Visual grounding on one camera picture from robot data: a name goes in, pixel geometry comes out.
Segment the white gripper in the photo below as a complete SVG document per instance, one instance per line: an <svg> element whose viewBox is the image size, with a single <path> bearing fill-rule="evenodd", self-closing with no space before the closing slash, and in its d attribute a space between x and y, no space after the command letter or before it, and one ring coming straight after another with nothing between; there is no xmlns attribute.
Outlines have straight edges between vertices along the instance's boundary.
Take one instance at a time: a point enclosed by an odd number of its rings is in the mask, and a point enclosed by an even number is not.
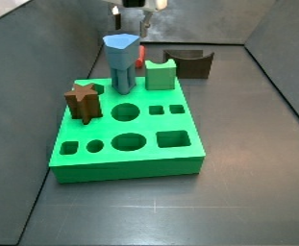
<svg viewBox="0 0 299 246"><path fill-rule="evenodd" d="M140 21L140 37L147 37L150 20L154 12L159 12L167 8L168 0L104 0L108 3L115 4L111 12L115 19L115 29L120 29L120 12L116 5L124 8L139 8L144 11L144 18Z"/></svg>

